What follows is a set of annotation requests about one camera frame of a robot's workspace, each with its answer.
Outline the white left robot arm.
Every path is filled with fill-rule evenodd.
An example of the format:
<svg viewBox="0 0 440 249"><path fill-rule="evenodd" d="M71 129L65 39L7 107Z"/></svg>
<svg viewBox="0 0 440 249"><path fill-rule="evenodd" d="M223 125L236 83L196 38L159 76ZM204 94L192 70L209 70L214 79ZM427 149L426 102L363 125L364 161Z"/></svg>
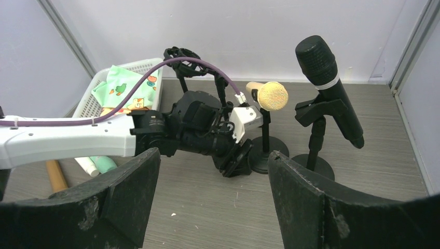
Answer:
<svg viewBox="0 0 440 249"><path fill-rule="evenodd" d="M249 175L253 146L246 130L258 127L255 106L222 106L212 95L187 91L168 113L133 110L97 118L1 118L1 169L27 163L86 156L137 156L155 147L171 157L176 151L212 157L224 177Z"/></svg>

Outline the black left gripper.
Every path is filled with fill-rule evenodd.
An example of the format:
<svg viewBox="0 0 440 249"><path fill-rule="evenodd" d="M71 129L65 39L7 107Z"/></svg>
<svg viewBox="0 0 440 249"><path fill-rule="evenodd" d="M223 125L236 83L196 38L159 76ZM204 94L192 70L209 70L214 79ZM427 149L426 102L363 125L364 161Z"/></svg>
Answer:
<svg viewBox="0 0 440 249"><path fill-rule="evenodd" d="M248 164L248 156L252 148L253 142L251 139L247 139L242 145L234 144L225 156L213 156L214 165L223 177L250 175L252 170Z"/></svg>

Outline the black microphone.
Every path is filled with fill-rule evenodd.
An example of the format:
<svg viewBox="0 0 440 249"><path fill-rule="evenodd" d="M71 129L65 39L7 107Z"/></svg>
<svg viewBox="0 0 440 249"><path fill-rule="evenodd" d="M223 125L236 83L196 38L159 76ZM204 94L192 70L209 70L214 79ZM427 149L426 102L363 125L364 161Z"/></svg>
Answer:
<svg viewBox="0 0 440 249"><path fill-rule="evenodd" d="M319 35L303 39L295 48L303 74L315 86L325 101L341 100L347 111L334 117L336 124L355 148L364 147L363 129L340 80L334 54Z"/></svg>

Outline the black tripod shock-mount stand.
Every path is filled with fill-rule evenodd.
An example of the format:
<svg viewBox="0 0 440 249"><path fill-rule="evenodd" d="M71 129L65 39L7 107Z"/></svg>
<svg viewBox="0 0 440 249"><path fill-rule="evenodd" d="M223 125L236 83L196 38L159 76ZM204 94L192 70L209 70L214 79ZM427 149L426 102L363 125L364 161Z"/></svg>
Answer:
<svg viewBox="0 0 440 249"><path fill-rule="evenodd" d="M163 55L164 55L165 61L169 60L169 59L173 59L173 58L180 58L180 57L190 57L190 58L200 59L200 57L196 53L192 52L191 50L185 49L185 48L178 48L176 46L174 46L172 48L167 48L164 51ZM215 82L215 85L217 88L217 94L218 94L219 100L222 104L222 107L227 106L225 88L229 85L229 83L218 72L216 72L215 70L213 70L205 65L202 65L200 63L195 63L195 62L184 62L184 61L173 62L173 63L167 64L167 66L171 67L175 71L176 77L180 81L180 84L181 84L181 87L182 87L182 90L184 93L188 91L185 78L192 78L192 77L196 77L196 76L205 76L206 74L213 75L214 82Z"/></svg>

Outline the brown microphone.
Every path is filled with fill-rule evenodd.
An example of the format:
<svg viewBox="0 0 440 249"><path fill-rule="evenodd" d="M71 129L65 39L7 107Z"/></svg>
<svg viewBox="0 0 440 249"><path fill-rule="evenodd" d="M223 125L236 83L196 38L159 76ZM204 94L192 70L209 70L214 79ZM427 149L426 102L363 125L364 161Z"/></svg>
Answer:
<svg viewBox="0 0 440 249"><path fill-rule="evenodd" d="M67 181L57 160L46 161L46 171L54 193L68 189Z"/></svg>

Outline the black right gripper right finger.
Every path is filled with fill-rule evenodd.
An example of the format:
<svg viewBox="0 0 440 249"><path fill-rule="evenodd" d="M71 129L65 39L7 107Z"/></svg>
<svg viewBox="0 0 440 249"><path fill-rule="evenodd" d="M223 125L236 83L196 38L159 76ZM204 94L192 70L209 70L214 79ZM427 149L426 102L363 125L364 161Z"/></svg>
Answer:
<svg viewBox="0 0 440 249"><path fill-rule="evenodd" d="M439 195L373 196L278 151L269 156L268 176L285 248L439 248Z"/></svg>

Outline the white microphone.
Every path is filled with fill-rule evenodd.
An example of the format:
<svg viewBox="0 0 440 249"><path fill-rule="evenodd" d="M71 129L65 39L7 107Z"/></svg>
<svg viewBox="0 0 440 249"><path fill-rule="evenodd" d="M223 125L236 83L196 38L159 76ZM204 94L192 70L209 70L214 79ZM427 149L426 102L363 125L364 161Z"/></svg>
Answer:
<svg viewBox="0 0 440 249"><path fill-rule="evenodd" d="M89 176L96 177L100 174L95 163L89 157L77 157L75 161Z"/></svg>

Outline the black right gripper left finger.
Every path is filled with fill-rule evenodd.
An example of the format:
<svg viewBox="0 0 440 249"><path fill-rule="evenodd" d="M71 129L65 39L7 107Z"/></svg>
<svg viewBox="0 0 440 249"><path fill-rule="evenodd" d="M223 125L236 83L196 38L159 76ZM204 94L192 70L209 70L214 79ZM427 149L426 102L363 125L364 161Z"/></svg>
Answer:
<svg viewBox="0 0 440 249"><path fill-rule="evenodd" d="M1 248L141 248L159 176L148 149L46 199L1 203Z"/></svg>

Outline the beige microphone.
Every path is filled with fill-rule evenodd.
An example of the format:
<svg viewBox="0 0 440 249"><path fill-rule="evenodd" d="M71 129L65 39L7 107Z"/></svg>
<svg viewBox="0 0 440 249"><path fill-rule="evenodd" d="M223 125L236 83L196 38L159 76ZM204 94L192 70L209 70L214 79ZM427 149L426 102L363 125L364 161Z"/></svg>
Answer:
<svg viewBox="0 0 440 249"><path fill-rule="evenodd" d="M265 84L252 81L246 84L246 90L251 94L252 99L267 111L281 110L288 103L287 90L276 81Z"/></svg>

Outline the black round-base stand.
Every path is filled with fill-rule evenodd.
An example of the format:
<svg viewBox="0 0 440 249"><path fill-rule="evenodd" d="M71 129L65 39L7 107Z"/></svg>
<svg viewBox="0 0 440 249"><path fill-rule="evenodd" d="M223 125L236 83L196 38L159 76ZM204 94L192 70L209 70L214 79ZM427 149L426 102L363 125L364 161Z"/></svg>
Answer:
<svg viewBox="0 0 440 249"><path fill-rule="evenodd" d="M321 95L310 101L300 102L295 106L295 119L303 126L311 128L309 139L309 153L300 154L292 157L292 160L302 165L304 168L316 172L330 180L335 179L335 173L331 165L319 157L318 154L322 149L324 135L326 129L325 116L339 117L348 108L340 99L324 100Z"/></svg>
<svg viewBox="0 0 440 249"><path fill-rule="evenodd" d="M263 108L260 108L260 112L263 115L262 135L252 140L253 148L248 154L247 162L252 171L268 174L268 158L271 152L280 151L286 156L289 156L290 152L282 140L269 135L270 112Z"/></svg>

